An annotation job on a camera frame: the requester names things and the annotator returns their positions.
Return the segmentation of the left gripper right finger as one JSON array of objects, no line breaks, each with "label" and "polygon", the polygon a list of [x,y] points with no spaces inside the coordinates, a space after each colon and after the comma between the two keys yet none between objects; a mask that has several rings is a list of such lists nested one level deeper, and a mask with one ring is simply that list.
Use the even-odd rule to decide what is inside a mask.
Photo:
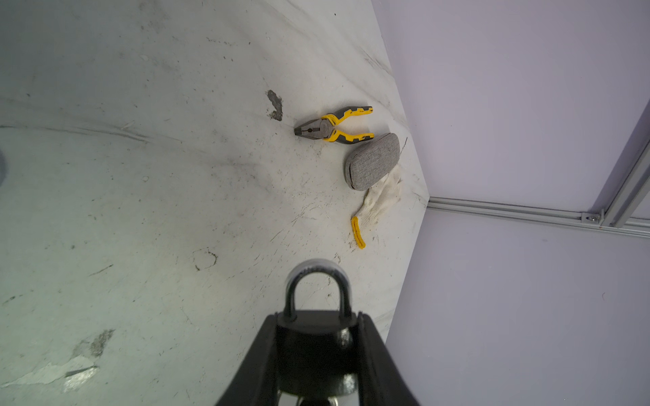
[{"label": "left gripper right finger", "polygon": [[357,316],[357,376],[363,406],[418,406],[380,337],[372,318]]}]

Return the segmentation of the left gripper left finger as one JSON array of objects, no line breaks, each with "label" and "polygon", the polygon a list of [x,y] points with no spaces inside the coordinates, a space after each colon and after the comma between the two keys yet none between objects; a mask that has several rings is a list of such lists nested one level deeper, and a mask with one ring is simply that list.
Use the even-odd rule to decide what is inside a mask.
[{"label": "left gripper left finger", "polygon": [[277,316],[262,323],[240,368],[216,406],[274,406],[279,402]]}]

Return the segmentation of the small black padlock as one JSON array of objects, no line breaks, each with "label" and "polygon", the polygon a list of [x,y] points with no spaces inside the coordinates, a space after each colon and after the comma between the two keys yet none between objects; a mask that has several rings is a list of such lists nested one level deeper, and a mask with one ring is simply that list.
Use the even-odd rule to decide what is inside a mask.
[{"label": "small black padlock", "polygon": [[[339,307],[299,311],[296,289],[302,279],[317,273],[336,284]],[[311,401],[329,401],[357,392],[356,327],[345,271],[324,259],[296,266],[287,278],[284,309],[277,316],[279,390]]]}]

